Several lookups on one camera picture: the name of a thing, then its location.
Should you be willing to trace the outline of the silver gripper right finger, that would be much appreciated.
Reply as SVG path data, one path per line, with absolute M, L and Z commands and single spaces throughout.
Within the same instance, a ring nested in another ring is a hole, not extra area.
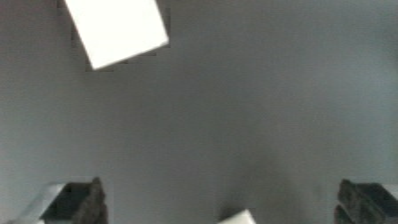
M 342 180 L 335 224 L 398 224 L 398 198 L 381 183 Z

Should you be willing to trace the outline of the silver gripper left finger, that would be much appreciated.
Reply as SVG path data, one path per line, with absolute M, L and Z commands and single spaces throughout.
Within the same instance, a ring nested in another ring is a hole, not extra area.
M 51 184 L 17 218 L 17 224 L 109 224 L 100 178 L 90 182 Z

